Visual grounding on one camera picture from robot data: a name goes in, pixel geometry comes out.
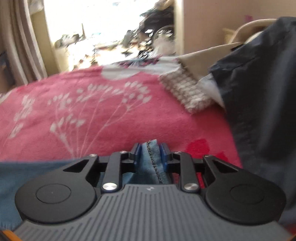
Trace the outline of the blue denim jeans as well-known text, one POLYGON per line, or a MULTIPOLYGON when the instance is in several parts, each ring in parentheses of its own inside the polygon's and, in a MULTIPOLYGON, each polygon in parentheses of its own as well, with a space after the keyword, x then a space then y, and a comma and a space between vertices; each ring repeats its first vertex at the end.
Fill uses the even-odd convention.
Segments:
MULTIPOLYGON (((78 160, 1 163, 1 229, 23 220, 56 224, 88 213, 98 201, 109 156, 91 154, 78 160)), ((141 144, 135 173, 124 173, 122 185, 170 184, 157 141, 141 144)))

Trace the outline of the pink floral bed blanket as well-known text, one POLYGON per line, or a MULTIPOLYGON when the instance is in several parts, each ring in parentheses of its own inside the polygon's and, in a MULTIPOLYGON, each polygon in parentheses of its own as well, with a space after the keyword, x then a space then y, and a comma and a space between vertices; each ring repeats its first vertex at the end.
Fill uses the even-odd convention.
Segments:
POLYGON ((1 98, 1 160, 78 159, 157 140, 195 158, 240 166, 224 110, 196 114, 161 84, 174 57, 74 70, 23 85, 1 98))

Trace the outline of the beige knitted garment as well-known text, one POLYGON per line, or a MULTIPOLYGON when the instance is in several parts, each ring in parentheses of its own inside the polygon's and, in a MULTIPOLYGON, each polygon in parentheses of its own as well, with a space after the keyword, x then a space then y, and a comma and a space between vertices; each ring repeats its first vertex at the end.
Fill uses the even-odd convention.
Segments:
POLYGON ((162 74, 159 81, 190 113, 197 113, 215 103, 224 108, 209 68, 240 45, 236 42, 179 56, 177 69, 162 74))

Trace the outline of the dark navy garment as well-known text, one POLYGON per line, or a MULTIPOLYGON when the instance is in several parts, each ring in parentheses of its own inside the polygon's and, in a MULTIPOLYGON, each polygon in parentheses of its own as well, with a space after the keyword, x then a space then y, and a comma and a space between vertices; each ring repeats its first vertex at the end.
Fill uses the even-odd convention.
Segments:
POLYGON ((295 223, 295 18, 281 17, 210 68, 242 166, 277 184, 295 223))

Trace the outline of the bicycle by window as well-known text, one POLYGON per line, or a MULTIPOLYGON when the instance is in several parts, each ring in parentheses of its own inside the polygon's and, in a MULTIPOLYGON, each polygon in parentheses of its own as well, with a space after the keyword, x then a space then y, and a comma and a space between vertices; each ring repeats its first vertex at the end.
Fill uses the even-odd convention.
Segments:
POLYGON ((148 56, 171 56, 176 53, 175 48, 175 19, 174 5, 156 6, 141 13, 143 20, 135 32, 138 58, 148 56))

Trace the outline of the beige curtain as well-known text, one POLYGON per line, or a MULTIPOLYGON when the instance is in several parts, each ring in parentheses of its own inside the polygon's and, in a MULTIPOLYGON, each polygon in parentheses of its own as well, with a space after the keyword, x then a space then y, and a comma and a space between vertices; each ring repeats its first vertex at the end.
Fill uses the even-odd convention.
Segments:
POLYGON ((1 32, 17 85, 46 78, 28 1, 1 1, 1 32))

